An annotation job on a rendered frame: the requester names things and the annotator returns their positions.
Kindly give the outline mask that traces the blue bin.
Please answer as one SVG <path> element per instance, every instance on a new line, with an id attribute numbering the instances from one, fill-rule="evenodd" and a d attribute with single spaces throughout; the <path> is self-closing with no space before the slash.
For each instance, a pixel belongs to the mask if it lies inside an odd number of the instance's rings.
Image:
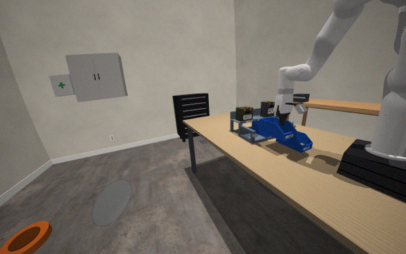
<path id="1" fill-rule="evenodd" d="M 257 134 L 262 135 L 264 137 L 270 137 L 270 135 L 266 135 L 266 134 L 258 131 L 258 124 L 259 124 L 259 121 L 252 122 L 252 130 L 255 130 Z"/>
<path id="2" fill-rule="evenodd" d="M 262 120 L 263 119 L 263 120 Z M 284 125 L 279 125 L 279 119 L 267 117 L 259 119 L 258 131 L 270 135 L 281 141 L 292 139 L 295 137 L 295 128 L 290 121 L 285 120 Z"/>
<path id="3" fill-rule="evenodd" d="M 305 133 L 298 131 L 296 132 L 295 138 L 286 141 L 276 139 L 276 142 L 285 145 L 289 148 L 292 148 L 293 150 L 296 150 L 297 152 L 300 153 L 310 150 L 312 145 L 312 141 L 310 140 L 310 138 Z M 303 143 L 304 145 L 302 146 L 301 143 Z"/>

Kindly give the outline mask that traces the dark green tool case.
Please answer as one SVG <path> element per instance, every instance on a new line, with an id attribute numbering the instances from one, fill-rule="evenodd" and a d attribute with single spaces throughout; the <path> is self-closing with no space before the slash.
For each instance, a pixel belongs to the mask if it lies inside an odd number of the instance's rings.
<path id="1" fill-rule="evenodd" d="M 252 120 L 253 116 L 253 107 L 237 107 L 236 108 L 236 120 L 245 121 Z"/>

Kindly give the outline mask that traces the black tool case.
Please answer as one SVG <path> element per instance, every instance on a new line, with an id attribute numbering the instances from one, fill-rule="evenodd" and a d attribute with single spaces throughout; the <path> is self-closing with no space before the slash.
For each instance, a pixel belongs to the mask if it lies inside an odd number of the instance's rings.
<path id="1" fill-rule="evenodd" d="M 274 106 L 275 102 L 261 102 L 261 111 L 260 111 L 260 116 L 261 117 L 272 117 L 274 116 Z"/>

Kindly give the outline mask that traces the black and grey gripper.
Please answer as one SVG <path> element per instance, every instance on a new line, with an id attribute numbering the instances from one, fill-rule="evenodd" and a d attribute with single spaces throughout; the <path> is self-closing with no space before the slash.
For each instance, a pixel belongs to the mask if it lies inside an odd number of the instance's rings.
<path id="1" fill-rule="evenodd" d="M 293 106 L 285 103 L 293 103 L 293 94 L 278 94 L 275 99 L 274 112 L 279 117 L 279 125 L 283 126 Z"/>

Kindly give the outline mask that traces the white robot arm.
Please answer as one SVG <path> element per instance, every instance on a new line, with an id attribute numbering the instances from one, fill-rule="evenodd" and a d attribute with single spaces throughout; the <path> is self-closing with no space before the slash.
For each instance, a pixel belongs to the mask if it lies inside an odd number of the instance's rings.
<path id="1" fill-rule="evenodd" d="M 279 70 L 278 94 L 293 94 L 294 81 L 310 81 L 319 72 L 370 1 L 333 1 L 334 11 L 316 37 L 307 62 Z M 376 156 L 406 162 L 406 0 L 380 1 L 399 9 L 394 41 L 394 50 L 399 56 L 397 66 L 391 69 L 384 81 L 383 99 L 372 143 L 364 148 Z"/>

